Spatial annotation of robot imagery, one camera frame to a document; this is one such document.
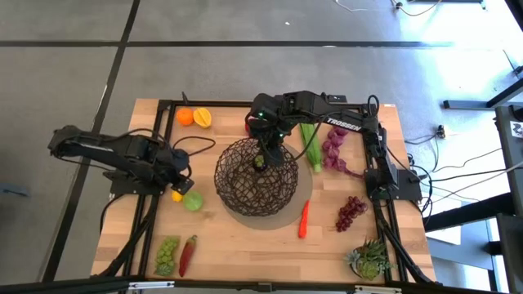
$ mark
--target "green lime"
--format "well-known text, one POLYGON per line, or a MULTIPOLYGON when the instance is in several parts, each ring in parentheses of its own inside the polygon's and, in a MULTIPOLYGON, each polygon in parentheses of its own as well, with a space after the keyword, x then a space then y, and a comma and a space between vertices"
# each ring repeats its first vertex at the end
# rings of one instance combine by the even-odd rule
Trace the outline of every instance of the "green lime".
POLYGON ((189 191, 183 197, 183 205, 192 212, 199 210, 203 205, 202 194, 196 191, 189 191))

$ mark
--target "green grapes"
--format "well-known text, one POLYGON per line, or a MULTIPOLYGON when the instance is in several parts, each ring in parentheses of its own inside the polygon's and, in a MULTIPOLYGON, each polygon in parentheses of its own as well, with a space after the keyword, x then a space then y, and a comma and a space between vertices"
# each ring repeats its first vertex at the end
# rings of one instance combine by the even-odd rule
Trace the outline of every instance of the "green grapes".
POLYGON ((164 277, 170 276, 174 272, 174 252, 178 248, 179 237, 167 237, 163 240, 162 245, 156 254, 156 271, 157 275, 164 277))

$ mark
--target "red grapes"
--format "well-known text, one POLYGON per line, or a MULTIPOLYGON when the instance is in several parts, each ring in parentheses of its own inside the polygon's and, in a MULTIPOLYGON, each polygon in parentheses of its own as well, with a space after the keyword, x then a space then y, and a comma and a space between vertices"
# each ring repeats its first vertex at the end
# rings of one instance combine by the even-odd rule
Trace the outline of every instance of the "red grapes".
POLYGON ((350 196, 344 207, 340 208, 336 222, 338 232, 346 231, 351 227, 352 221, 367 211, 367 204, 360 201, 359 198, 350 196))

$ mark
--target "orange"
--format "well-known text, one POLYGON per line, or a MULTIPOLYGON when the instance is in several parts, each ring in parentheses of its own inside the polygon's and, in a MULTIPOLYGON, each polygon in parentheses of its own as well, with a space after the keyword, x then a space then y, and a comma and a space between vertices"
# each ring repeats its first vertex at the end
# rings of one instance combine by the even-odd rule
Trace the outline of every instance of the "orange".
POLYGON ((193 123, 193 111, 191 109, 178 110, 177 120, 182 126, 189 126, 193 123))

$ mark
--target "black floor stripe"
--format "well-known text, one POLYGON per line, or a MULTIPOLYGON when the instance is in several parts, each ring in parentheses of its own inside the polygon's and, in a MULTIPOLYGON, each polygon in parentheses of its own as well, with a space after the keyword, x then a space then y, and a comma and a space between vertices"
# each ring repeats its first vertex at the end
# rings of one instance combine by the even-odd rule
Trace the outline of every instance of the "black floor stripe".
MULTIPOLYGON (((122 39, 120 41, 121 43, 125 43, 129 39, 129 35, 131 34, 132 26, 134 25, 134 20, 136 19, 136 14, 138 12, 139 6, 140 6, 140 0, 134 0, 132 2, 131 10, 129 12, 129 17, 127 18, 127 23, 125 25, 122 39)), ((107 78, 104 95, 101 98, 101 103, 100 103, 100 106, 98 107, 98 111, 96 113, 95 120, 94 120, 94 123, 92 126, 93 132, 98 133, 101 130, 101 126, 102 126, 102 123, 104 122, 105 114, 106 114, 107 108, 109 106, 110 97, 111 97, 111 94, 113 93, 114 84, 116 83, 116 78, 118 77, 120 65, 122 64, 125 48, 126 47, 121 46, 121 47, 118 47, 118 50, 116 51, 113 65, 111 67, 109 77, 107 78)), ((90 160, 84 158, 83 162, 89 163, 90 160)), ((43 277, 42 277, 43 282, 50 282, 55 279, 56 271, 58 270, 58 266, 60 265, 60 259, 61 259, 62 253, 64 251, 65 244, 67 242, 67 237, 69 235, 71 225, 73 224, 74 214, 76 213, 76 209, 78 207, 78 202, 79 202, 80 196, 82 194, 83 185, 85 184, 85 180, 87 177, 87 170, 88 170, 87 165, 78 166, 77 176, 74 179, 72 189, 70 190, 71 193, 69 195, 69 200, 68 200, 67 206, 65 208, 65 213, 61 220, 60 228, 58 230, 54 245, 51 250, 51 255, 49 256, 49 260, 47 261, 47 267, 43 273, 43 277)))
POLYGON ((0 41, 0 47, 117 47, 120 41, 0 41))
POLYGON ((127 47, 456 47, 454 42, 410 41, 130 41, 127 47))

